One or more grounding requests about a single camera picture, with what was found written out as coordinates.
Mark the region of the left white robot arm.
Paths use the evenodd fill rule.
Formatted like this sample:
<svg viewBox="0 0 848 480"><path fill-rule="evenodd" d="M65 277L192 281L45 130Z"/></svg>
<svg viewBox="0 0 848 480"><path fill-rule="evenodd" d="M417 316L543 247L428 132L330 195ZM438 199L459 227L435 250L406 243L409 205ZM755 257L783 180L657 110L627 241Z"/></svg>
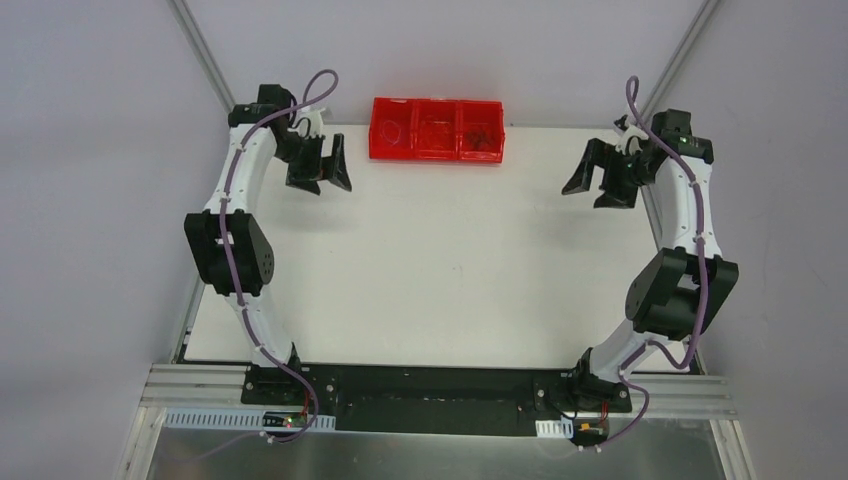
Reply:
<svg viewBox="0 0 848 480"><path fill-rule="evenodd" d="M187 214L183 223L200 279L234 310L252 349L252 366L272 371L266 389L286 405L297 402L309 383L267 291L276 259L256 209L275 160L284 163L290 188L318 195L328 182L351 191L343 135L333 135L330 151L323 151L327 137L318 104L329 94L306 93L295 100L284 87L263 84L256 101L235 105L227 118L229 143L219 180L203 209Z"/></svg>

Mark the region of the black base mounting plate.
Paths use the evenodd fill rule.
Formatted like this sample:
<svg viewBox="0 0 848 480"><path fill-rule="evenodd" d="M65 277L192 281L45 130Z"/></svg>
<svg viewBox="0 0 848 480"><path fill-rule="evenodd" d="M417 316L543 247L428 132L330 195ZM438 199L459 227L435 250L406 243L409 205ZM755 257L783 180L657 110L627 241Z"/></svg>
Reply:
<svg viewBox="0 0 848 480"><path fill-rule="evenodd" d="M486 369L308 363L294 378L250 365L246 405L310 406L342 432L529 437L564 412L629 413L618 381L580 369Z"/></svg>

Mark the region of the red three-compartment bin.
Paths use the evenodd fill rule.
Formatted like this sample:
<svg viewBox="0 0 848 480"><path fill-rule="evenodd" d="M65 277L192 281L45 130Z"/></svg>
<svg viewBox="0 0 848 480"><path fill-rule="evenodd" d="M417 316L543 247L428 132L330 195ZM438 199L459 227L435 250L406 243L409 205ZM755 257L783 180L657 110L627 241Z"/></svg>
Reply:
<svg viewBox="0 0 848 480"><path fill-rule="evenodd" d="M389 98L373 101L373 160L499 165L505 142L497 101Z"/></svg>

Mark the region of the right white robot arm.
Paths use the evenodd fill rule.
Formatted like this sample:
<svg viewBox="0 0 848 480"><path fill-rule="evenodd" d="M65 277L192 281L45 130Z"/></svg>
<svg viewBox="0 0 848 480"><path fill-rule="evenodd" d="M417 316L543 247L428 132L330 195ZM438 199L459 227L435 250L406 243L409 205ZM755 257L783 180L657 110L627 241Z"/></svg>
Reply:
<svg viewBox="0 0 848 480"><path fill-rule="evenodd" d="M739 278L713 228L713 146L693 135L690 113L660 112L649 129L623 115L614 126L619 139L589 140L561 193L588 191L600 169L594 208L630 209L639 194L649 194L659 229L657 253L630 283L622 323L568 373L569 400L583 410L627 398L625 379L655 351L672 366L687 367Z"/></svg>

